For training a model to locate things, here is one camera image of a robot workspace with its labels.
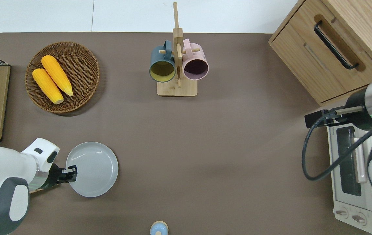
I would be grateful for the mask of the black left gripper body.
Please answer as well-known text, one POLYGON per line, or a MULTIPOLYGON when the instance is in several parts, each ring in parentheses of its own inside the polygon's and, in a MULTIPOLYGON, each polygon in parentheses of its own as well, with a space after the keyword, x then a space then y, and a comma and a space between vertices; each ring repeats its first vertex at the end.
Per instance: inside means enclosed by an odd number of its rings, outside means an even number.
POLYGON ((62 174, 63 174, 64 168, 58 167, 55 163, 52 164, 49 175, 46 180, 46 187, 51 188, 53 186, 56 186, 60 183, 63 183, 62 181, 62 174))

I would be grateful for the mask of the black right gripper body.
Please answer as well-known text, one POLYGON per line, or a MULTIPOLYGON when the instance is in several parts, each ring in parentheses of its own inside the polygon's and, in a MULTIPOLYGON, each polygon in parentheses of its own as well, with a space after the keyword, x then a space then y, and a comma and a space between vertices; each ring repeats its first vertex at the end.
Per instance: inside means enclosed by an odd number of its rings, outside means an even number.
POLYGON ((344 125, 348 123, 348 120, 346 118, 343 118, 342 115, 336 114, 335 110, 332 109, 322 109, 320 111, 316 111, 314 113, 310 113, 305 115, 305 126, 307 129, 310 129, 314 123, 320 119, 322 116, 326 116, 328 114, 332 114, 328 116, 325 120, 321 121, 318 124, 318 127, 332 127, 332 126, 339 126, 344 125))

